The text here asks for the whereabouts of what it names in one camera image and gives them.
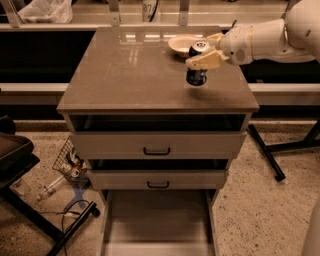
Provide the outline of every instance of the gray countertop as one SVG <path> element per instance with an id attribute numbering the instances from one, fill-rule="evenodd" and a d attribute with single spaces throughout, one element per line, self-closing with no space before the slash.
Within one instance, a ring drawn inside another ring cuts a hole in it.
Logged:
<path id="1" fill-rule="evenodd" d="M 209 35 L 208 27 L 99 28 L 60 104 L 59 113 L 255 112 L 258 104 L 240 68 L 227 63 L 207 82 L 186 81 L 185 59 L 168 46 L 176 34 Z"/>

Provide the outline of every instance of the plastic bag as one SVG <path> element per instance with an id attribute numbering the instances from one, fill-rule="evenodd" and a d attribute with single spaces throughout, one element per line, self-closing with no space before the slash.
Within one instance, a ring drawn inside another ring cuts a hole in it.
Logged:
<path id="1" fill-rule="evenodd" d="M 33 0 L 18 14 L 25 23 L 69 23 L 72 0 Z"/>

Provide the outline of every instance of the black chair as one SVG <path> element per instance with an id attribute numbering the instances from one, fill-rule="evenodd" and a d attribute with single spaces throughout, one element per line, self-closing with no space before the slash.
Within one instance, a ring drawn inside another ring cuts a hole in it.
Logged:
<path id="1" fill-rule="evenodd" d="M 14 122 L 9 117 L 0 118 L 0 196 L 55 241 L 54 247 L 47 255 L 56 255 L 86 221 L 90 213 L 98 217 L 100 212 L 96 208 L 96 203 L 89 203 L 75 220 L 72 228 L 64 233 L 21 200 L 10 189 L 10 186 L 30 171 L 40 160 L 32 153 L 33 143 L 28 138 L 14 133 Z"/>

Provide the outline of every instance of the drawer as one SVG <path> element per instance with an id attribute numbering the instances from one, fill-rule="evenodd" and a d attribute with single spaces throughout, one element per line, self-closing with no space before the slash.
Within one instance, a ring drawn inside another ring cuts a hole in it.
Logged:
<path id="1" fill-rule="evenodd" d="M 83 159 L 236 158 L 246 132 L 72 133 Z"/>
<path id="2" fill-rule="evenodd" d="M 96 255 L 219 255 L 205 190 L 111 190 L 104 212 Z"/>
<path id="3" fill-rule="evenodd" d="M 99 189 L 218 189 L 226 170 L 89 170 L 92 186 Z"/>

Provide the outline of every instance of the floor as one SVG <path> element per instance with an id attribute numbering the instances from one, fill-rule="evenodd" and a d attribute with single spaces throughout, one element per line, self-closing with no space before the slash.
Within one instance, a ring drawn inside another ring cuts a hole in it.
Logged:
<path id="1" fill-rule="evenodd" d="M 253 121 L 266 143 L 304 138 L 313 121 Z M 74 197 L 70 183 L 38 202 L 45 184 L 60 176 L 53 169 L 68 138 L 64 122 L 17 122 L 17 134 L 30 138 L 40 163 L 23 180 L 31 190 L 22 199 L 39 212 L 59 212 Z M 278 153 L 276 159 L 287 178 L 277 182 L 260 148 L 247 136 L 238 158 L 232 163 L 225 187 L 213 207 L 221 256 L 298 256 L 308 228 L 313 205 L 320 194 L 320 149 Z M 83 198 L 104 207 L 91 187 Z M 81 211 L 79 205 L 75 211 Z M 43 214 L 58 228 L 61 215 Z M 72 218 L 65 218 L 65 227 Z M 67 255 L 95 255 L 102 217 L 91 216 L 67 243 Z M 46 255 L 53 243 L 42 231 L 0 198 L 0 255 Z M 65 255 L 64 250 L 58 255 Z"/>

